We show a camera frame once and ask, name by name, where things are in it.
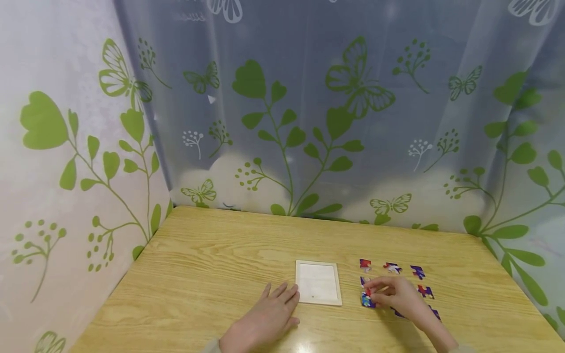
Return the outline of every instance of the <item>hand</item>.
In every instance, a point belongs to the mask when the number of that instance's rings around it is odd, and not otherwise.
[[[289,290],[283,283],[269,295],[269,283],[259,301],[244,317],[236,321],[220,339],[222,353],[247,353],[265,343],[271,343],[300,323],[290,315],[298,305],[298,285]]]
[[[364,287],[371,290],[371,300],[378,307],[395,308],[419,329],[430,320],[437,320],[420,293],[404,277],[377,277]]]
[[[371,300],[378,306],[391,306],[422,330],[436,351],[449,352],[459,344],[441,323],[414,286],[404,277],[378,277],[365,283]]]

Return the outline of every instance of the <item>puzzle piece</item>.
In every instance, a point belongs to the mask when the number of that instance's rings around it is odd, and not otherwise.
[[[436,298],[433,296],[432,289],[430,287],[426,287],[424,289],[422,285],[418,285],[418,292],[420,292],[423,298],[425,298],[426,296],[432,297],[432,299]]]
[[[366,308],[376,308],[371,298],[365,293],[361,293],[361,305]]]
[[[398,266],[398,264],[392,263],[392,262],[387,262],[383,265],[384,268],[386,268],[388,270],[388,272],[393,272],[396,274],[400,274],[400,272],[402,271],[402,268],[400,266]]]
[[[361,267],[365,273],[369,272],[371,270],[371,261],[369,260],[365,260],[365,259],[359,259],[359,267]]]
[[[433,312],[433,314],[436,315],[437,319],[441,321],[440,313],[438,313],[437,310],[432,309],[431,305],[428,305],[428,306],[429,306],[430,310]]]
[[[396,311],[396,309],[395,309],[395,308],[393,308],[393,307],[390,307],[390,308],[391,308],[392,310],[394,310],[394,314],[395,314],[396,316],[399,316],[399,317],[401,317],[401,318],[405,319],[405,317],[404,317],[404,316],[402,316],[402,314],[401,314],[401,313],[399,313],[398,311]]]
[[[420,278],[421,280],[424,279],[425,274],[424,274],[424,270],[422,269],[422,267],[420,267],[420,266],[413,266],[413,265],[410,265],[410,267],[414,270],[414,271],[412,272],[412,274],[413,274],[414,276],[418,276],[418,278]]]

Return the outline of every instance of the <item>green plant stem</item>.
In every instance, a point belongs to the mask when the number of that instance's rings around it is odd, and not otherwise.
[[[35,294],[33,295],[32,301],[30,303],[33,303],[33,301],[37,298],[37,294],[39,294],[39,291],[41,290],[41,286],[43,285],[43,281],[45,279],[45,275],[47,274],[47,264],[49,262],[49,257],[48,256],[44,256],[44,257],[45,257],[45,266],[43,268],[43,274],[41,275],[39,285],[37,286],[37,290],[36,290]]]
[[[88,167],[88,169],[90,170],[90,172],[96,177],[96,179],[98,179],[98,181],[100,182],[100,184],[104,185],[114,196],[116,196],[116,198],[124,205],[124,207],[126,208],[126,210],[128,210],[129,214],[133,217],[133,219],[135,220],[135,223],[137,224],[137,226],[141,229],[141,231],[143,232],[143,235],[145,237],[145,239],[147,240],[147,242],[149,242],[149,239],[147,238],[147,234],[145,233],[145,229],[142,227],[139,219],[137,219],[137,217],[135,216],[135,214],[133,214],[132,210],[130,210],[130,208],[128,207],[128,205],[125,203],[124,199],[121,198],[120,195],[118,195],[111,187],[109,184],[107,184],[106,182],[104,182],[102,180],[102,178],[100,178],[100,176],[94,171],[94,168],[92,167],[92,165],[90,163],[88,163],[88,161],[79,153],[78,149],[76,148],[76,144],[73,144],[71,140],[69,140],[69,143],[71,144],[71,146],[73,147],[73,149],[75,150],[76,155],[83,160],[84,164],[86,164],[86,166]]]
[[[143,151],[143,147],[141,147],[141,143],[138,142],[137,144],[140,147],[140,151]],[[150,223],[149,223],[149,209],[151,207],[151,203],[150,203],[151,189],[149,188],[149,178],[151,178],[151,175],[149,175],[149,171],[147,169],[147,162],[145,161],[145,153],[141,154],[141,159],[143,160],[143,166],[144,166],[144,169],[145,169],[144,174],[145,174],[146,179],[147,179],[147,235],[148,235],[148,237],[145,238],[145,241],[146,241],[146,244],[147,244],[147,243],[149,243],[149,239],[153,236],[153,234],[151,233],[151,226],[150,226]]]
[[[292,173],[290,172],[290,167],[289,167],[288,161],[286,159],[286,151],[285,151],[286,147],[283,147],[283,143],[281,142],[281,138],[279,136],[279,128],[277,127],[277,124],[275,122],[275,118],[273,117],[273,114],[271,113],[271,106],[267,104],[267,101],[265,100],[265,98],[263,98],[263,103],[265,104],[265,107],[267,108],[267,114],[271,118],[271,122],[273,123],[273,127],[275,128],[276,143],[279,145],[279,147],[281,149],[282,157],[284,158],[284,164],[286,166],[286,172],[288,173],[290,188],[286,188],[286,189],[290,194],[290,203],[288,205],[288,212],[287,212],[287,215],[289,215],[290,214],[290,208],[292,207],[292,202],[293,202],[293,198],[294,198],[294,186],[292,184]]]
[[[153,68],[152,68],[152,67],[149,67],[149,70],[151,70],[151,72],[153,73],[153,75],[155,76],[155,78],[156,78],[157,80],[159,80],[159,82],[161,82],[161,83],[163,84],[163,86],[165,86],[166,88],[169,88],[169,89],[172,89],[172,88],[173,88],[173,87],[167,85],[165,82],[163,82],[163,81],[159,78],[159,76],[157,76],[157,74],[155,73],[155,71],[153,71]]]
[[[294,207],[288,212],[288,215],[290,216],[292,214],[292,212],[294,212],[296,210],[296,208],[298,207],[298,205],[300,204],[300,201],[302,200],[302,198],[306,195],[306,193],[308,192],[308,190],[310,190],[310,188],[314,185],[314,183],[318,180],[318,178],[320,177],[320,175],[325,172],[325,165],[328,163],[328,158],[329,158],[329,153],[335,148],[332,147],[333,145],[333,140],[330,141],[329,146],[327,146],[324,142],[324,147],[326,150],[325,153],[325,158],[321,163],[320,166],[320,171],[318,172],[318,174],[316,174],[316,176],[314,177],[314,179],[312,179],[312,181],[310,182],[310,184],[308,185],[308,187],[302,192],[302,194],[300,195],[300,197],[298,198],[298,200],[296,201],[296,204],[294,205]]]

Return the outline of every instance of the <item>table surface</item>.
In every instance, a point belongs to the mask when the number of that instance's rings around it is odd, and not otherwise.
[[[396,262],[459,342],[478,352],[557,352],[565,343],[479,239],[336,221],[177,207],[132,265],[73,353],[199,352],[257,301],[294,282],[295,261],[337,263],[342,307],[300,303],[300,326],[264,351],[432,352],[390,309],[360,305],[359,258]],[[413,276],[421,266],[426,278]]]

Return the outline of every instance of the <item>finger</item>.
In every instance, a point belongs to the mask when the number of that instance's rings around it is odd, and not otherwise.
[[[286,282],[281,284],[277,289],[275,289],[273,291],[273,293],[271,293],[271,298],[278,298],[279,295],[281,295],[281,293],[284,292],[284,290],[286,289],[287,286],[288,286],[288,283],[286,283]]]
[[[290,287],[289,290],[285,290],[279,297],[279,299],[282,300],[283,303],[288,302],[288,300],[290,298],[293,297],[294,293],[298,292],[298,285],[295,284],[292,287]]]
[[[366,282],[363,286],[365,288],[373,288],[373,287],[383,288],[393,285],[394,285],[394,277],[382,276],[382,277],[373,278],[371,281]]]
[[[385,306],[394,306],[392,305],[394,297],[388,296],[388,295],[384,295],[384,294],[380,294],[380,293],[376,293],[376,294],[371,294],[371,300],[379,305],[385,305]]]
[[[284,326],[282,332],[286,333],[291,328],[298,326],[298,324],[300,324],[300,319],[297,317],[291,317],[286,322],[286,325]]]
[[[267,285],[265,286],[265,289],[263,289],[263,292],[261,293],[261,299],[268,298],[270,291],[271,291],[271,284],[267,283]]]
[[[298,301],[300,300],[300,292],[296,292],[294,293],[294,295],[292,296],[292,298],[290,298],[287,302],[286,302],[286,307],[288,308],[288,310],[290,310],[290,312],[293,312],[294,309],[296,309],[296,306],[298,305]]]

